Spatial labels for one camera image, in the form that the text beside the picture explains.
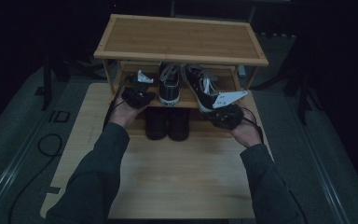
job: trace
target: dark sleeve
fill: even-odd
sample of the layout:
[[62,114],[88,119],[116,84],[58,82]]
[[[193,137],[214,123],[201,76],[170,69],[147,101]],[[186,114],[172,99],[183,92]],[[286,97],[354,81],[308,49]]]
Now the dark sleeve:
[[130,138],[109,123],[77,166],[61,199],[50,208],[46,223],[104,223],[120,185],[120,164]]
[[305,223],[264,144],[241,153],[252,194],[255,220],[264,223]]

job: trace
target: black shoe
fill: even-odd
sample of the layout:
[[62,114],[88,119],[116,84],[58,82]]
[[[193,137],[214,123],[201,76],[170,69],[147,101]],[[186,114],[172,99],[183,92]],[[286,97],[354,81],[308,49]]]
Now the black shoe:
[[161,63],[159,66],[158,96],[163,105],[179,102],[179,63]]
[[150,140],[159,140],[167,135],[166,110],[163,107],[149,106],[145,109],[146,136]]
[[217,77],[195,63],[187,63],[183,66],[182,77],[195,93],[200,111],[203,113],[214,111],[213,103],[216,101],[218,92],[213,87],[213,81],[216,81]]
[[189,135],[189,108],[167,108],[168,136],[173,141],[185,141]]

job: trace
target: dark background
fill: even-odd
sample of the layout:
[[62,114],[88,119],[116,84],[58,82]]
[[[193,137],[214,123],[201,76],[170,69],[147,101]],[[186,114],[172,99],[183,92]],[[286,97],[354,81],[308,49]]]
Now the dark background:
[[[169,17],[170,3],[0,1],[0,114],[47,53],[57,79],[66,81],[70,75],[62,55],[87,62],[111,13]],[[177,0],[176,13],[246,20],[252,6],[257,6],[256,33],[296,36],[286,66],[309,68],[310,85],[358,172],[358,1]]]

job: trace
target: hand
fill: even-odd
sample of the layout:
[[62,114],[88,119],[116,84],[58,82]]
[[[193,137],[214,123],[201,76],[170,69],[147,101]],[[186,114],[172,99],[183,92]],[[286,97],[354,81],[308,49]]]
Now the hand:
[[[245,107],[243,102],[239,103],[240,107]],[[249,119],[255,122],[255,116],[246,109],[242,110],[243,116],[246,119]],[[257,144],[261,144],[261,137],[258,134],[257,128],[249,123],[246,120],[243,120],[240,125],[237,126],[234,130],[229,131],[229,133],[239,142],[241,145],[245,147],[252,147]]]
[[124,100],[121,98],[121,93],[119,93],[119,96],[117,97],[115,103],[116,108],[110,115],[109,122],[116,123],[126,129],[130,127],[138,114],[147,108],[147,106],[139,109],[132,108],[126,102],[123,102]]

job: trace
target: shelf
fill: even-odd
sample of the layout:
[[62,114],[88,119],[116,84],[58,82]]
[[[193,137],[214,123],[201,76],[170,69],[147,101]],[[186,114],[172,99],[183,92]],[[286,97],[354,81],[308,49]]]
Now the shelf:
[[[234,66],[225,65],[210,65],[202,64],[203,68],[216,75],[218,81],[215,82],[219,91],[240,91],[241,85],[235,74]],[[147,90],[156,94],[155,99],[149,106],[163,107],[164,105],[158,99],[158,70],[159,63],[151,62],[135,62],[124,61],[121,62],[120,69],[117,71],[117,75],[114,82],[114,90],[118,89],[119,83],[130,74],[136,74],[138,70],[148,75],[150,78],[155,79],[155,83]],[[181,80],[180,82],[180,100],[174,107],[191,108],[190,110],[190,136],[189,137],[231,137],[229,133],[222,131],[212,125],[210,121],[203,120],[199,111],[199,106],[194,93],[187,87],[187,85]],[[132,135],[145,135],[145,115],[140,114],[138,118],[128,129],[129,134]]]
[[267,66],[251,24],[112,14],[96,58]]
[[[234,76],[235,67],[225,65],[210,65],[202,64],[203,68],[216,75],[218,80],[215,82],[218,91],[240,91],[241,85],[238,81],[237,76]],[[114,82],[114,89],[118,89],[118,85],[130,74],[136,74],[138,70],[142,70],[144,74],[150,78],[155,79],[155,83],[147,90],[154,92],[156,98],[150,103],[150,106],[163,106],[158,99],[158,70],[159,63],[150,62],[121,62],[121,68],[117,71],[116,79]],[[176,107],[185,108],[198,108],[197,99],[194,93],[187,87],[187,85],[181,80],[180,81],[180,100]]]

